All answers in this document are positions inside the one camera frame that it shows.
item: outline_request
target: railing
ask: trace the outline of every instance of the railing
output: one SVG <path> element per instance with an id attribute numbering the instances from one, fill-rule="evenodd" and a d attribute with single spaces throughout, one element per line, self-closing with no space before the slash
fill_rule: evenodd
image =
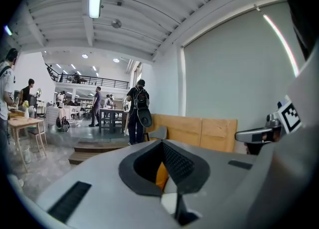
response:
<path id="1" fill-rule="evenodd" d="M 58 74 L 53 69 L 50 73 L 50 76 L 55 82 L 60 82 L 60 83 L 84 84 L 84 85 L 121 88 L 121 89 L 129 88 L 129 82 L 126 82 L 126 81 L 110 80 L 110 79 L 103 79 L 103 78 L 89 77 L 89 76 L 82 76 L 82 75 L 76 78 L 75 75 Z"/>

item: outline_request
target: concrete floor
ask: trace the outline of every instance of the concrete floor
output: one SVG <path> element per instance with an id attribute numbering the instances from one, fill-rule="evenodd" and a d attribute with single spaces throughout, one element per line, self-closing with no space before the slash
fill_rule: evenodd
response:
<path id="1" fill-rule="evenodd" d="M 27 164 L 28 172 L 25 171 L 19 152 L 17 152 L 14 140 L 10 139 L 11 165 L 17 177 L 24 180 L 24 193 L 33 201 L 43 192 L 45 188 L 72 170 L 68 158 L 74 152 L 73 147 L 79 141 L 85 142 L 117 142 L 128 141 L 128 136 L 123 133 L 108 133 L 104 130 L 99 133 L 98 127 L 88 127 L 89 122 L 84 121 L 81 126 L 71 127 L 68 132 L 59 132 L 54 126 L 46 130 L 48 147 L 44 155 L 42 148 L 40 152 L 34 137 L 21 137 L 22 147 L 30 146 L 31 162 Z"/>

